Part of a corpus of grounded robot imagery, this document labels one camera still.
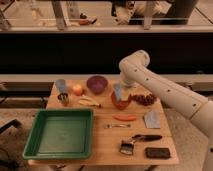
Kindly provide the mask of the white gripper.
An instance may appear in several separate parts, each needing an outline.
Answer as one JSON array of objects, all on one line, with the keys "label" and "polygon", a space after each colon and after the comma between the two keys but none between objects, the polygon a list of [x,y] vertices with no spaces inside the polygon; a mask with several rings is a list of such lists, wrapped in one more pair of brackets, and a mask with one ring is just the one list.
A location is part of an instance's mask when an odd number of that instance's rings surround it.
[{"label": "white gripper", "polygon": [[132,94],[133,88],[127,86],[123,81],[120,81],[120,86],[121,86],[121,100],[127,101]]}]

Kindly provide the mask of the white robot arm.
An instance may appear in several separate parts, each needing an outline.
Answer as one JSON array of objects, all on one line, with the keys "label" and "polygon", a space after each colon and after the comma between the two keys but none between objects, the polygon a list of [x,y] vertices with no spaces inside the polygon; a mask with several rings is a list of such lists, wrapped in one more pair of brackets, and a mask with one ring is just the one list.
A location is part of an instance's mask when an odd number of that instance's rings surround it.
[{"label": "white robot arm", "polygon": [[213,101],[192,90],[150,71],[150,57],[138,50],[119,62],[120,76],[126,87],[138,83],[159,97],[168,106],[209,138],[202,171],[213,171]]}]

